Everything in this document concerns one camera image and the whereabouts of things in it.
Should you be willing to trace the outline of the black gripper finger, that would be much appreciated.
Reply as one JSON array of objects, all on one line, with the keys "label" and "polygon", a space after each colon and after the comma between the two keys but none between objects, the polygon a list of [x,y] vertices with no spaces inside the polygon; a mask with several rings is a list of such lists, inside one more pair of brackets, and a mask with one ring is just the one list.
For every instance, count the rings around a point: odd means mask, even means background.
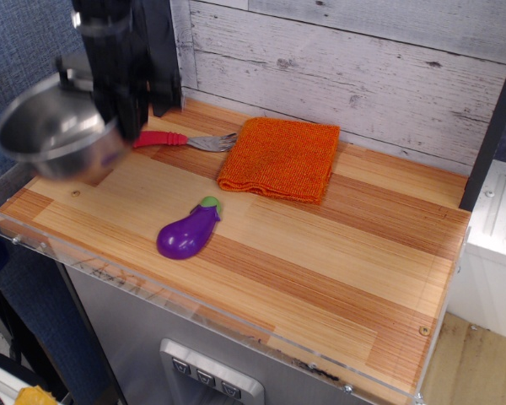
[{"label": "black gripper finger", "polygon": [[148,121],[148,100],[146,97],[121,97],[116,102],[121,134],[127,142],[134,142],[140,136]]}]

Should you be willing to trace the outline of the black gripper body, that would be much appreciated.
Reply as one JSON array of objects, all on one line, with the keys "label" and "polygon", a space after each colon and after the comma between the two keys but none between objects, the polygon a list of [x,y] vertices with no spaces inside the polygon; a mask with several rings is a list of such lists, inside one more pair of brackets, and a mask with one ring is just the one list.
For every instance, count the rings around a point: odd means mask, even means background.
[{"label": "black gripper body", "polygon": [[140,1],[74,1],[74,26],[83,38],[94,101],[106,121],[118,117],[121,97],[147,97],[148,34]]}]

